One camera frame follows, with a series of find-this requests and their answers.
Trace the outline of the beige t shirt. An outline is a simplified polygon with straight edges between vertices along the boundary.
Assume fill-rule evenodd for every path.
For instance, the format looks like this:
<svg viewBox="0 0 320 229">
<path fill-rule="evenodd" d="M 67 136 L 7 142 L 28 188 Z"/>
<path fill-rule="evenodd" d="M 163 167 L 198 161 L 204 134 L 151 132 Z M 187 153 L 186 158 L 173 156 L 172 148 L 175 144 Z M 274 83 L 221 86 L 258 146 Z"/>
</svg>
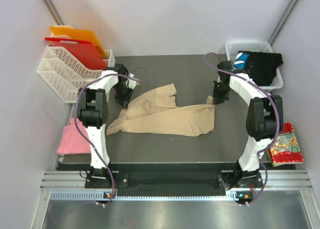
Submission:
<svg viewBox="0 0 320 229">
<path fill-rule="evenodd" d="M 147 91 L 133 99 L 127 109 L 107 128 L 106 134 L 118 132 L 150 133 L 197 137 L 214 130 L 213 97 L 206 103 L 178 107 L 175 85 L 168 84 Z"/>
</svg>

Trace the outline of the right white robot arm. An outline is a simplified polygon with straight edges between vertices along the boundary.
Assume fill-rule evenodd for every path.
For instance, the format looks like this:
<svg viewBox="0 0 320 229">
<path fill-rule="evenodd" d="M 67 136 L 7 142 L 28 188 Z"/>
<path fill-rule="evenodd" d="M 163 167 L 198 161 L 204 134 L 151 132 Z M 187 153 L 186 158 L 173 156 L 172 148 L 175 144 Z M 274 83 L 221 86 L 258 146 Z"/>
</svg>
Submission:
<svg viewBox="0 0 320 229">
<path fill-rule="evenodd" d="M 272 96 L 257 86 L 243 69 L 228 61 L 217 65 L 218 79 L 213 87 L 213 104 L 229 100 L 229 92 L 237 93 L 247 104 L 245 128 L 248 140 L 241 157 L 236 161 L 232 174 L 220 174 L 220 185 L 227 190 L 234 186 L 245 187 L 260 177 L 260 161 L 265 151 L 283 129 L 283 100 Z"/>
</svg>

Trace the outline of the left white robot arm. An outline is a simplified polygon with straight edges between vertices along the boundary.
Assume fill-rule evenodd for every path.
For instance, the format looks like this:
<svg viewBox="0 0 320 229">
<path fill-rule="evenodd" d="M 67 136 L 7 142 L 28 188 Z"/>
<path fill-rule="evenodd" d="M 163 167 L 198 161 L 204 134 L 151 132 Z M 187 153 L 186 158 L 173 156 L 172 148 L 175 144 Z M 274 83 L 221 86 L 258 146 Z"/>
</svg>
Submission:
<svg viewBox="0 0 320 229">
<path fill-rule="evenodd" d="M 85 85 L 78 92 L 76 118 L 82 122 L 87 135 L 76 126 L 79 134 L 89 143 L 91 162 L 86 176 L 86 188 L 115 188 L 115 179 L 109 167 L 106 125 L 109 116 L 107 95 L 115 90 L 115 100 L 127 109 L 136 82 L 133 74 L 123 64 L 115 64 L 102 71 L 101 76 Z"/>
</svg>

